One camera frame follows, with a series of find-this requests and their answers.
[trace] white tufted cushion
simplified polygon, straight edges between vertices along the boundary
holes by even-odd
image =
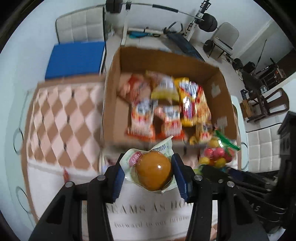
[[[280,136],[277,134],[277,130],[280,125],[278,124],[248,133],[250,172],[257,173],[279,170]]]
[[[59,43],[76,41],[105,41],[104,8],[81,9],[60,16],[56,20]]]

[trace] plastic bag of colorful balls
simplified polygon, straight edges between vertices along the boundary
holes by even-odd
[[[215,130],[215,135],[201,153],[198,164],[223,168],[226,163],[231,162],[235,158],[236,152],[239,150],[238,146],[232,144],[229,139],[218,130]]]

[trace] blue gripper pad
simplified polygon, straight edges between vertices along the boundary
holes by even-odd
[[[124,176],[125,176],[124,171],[122,170],[121,166],[119,166],[117,175],[115,177],[114,186],[113,186],[113,194],[112,194],[113,202],[115,202],[115,200],[119,197]]]
[[[192,189],[192,187],[188,185],[186,178],[183,176],[183,172],[182,172],[182,169],[184,167],[183,161],[181,160],[178,154],[174,154],[172,155],[171,162],[172,162],[173,173],[177,182],[180,196],[187,202],[189,199],[188,187],[189,189]]]

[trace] yellow ball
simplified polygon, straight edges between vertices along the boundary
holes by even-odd
[[[217,138],[212,138],[207,145],[209,148],[217,148],[219,147],[219,142]]]
[[[225,158],[219,158],[216,162],[215,162],[215,167],[216,168],[222,168],[225,167],[226,164],[226,159]]]
[[[208,165],[208,164],[210,164],[210,159],[208,158],[208,157],[206,157],[206,156],[204,156],[204,157],[201,157],[200,159],[199,159],[199,161],[198,161],[198,164],[205,164],[205,165]]]

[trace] round orange food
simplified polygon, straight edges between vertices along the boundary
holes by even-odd
[[[173,176],[169,158],[157,151],[151,151],[139,158],[136,173],[140,183],[149,191],[162,190]]]

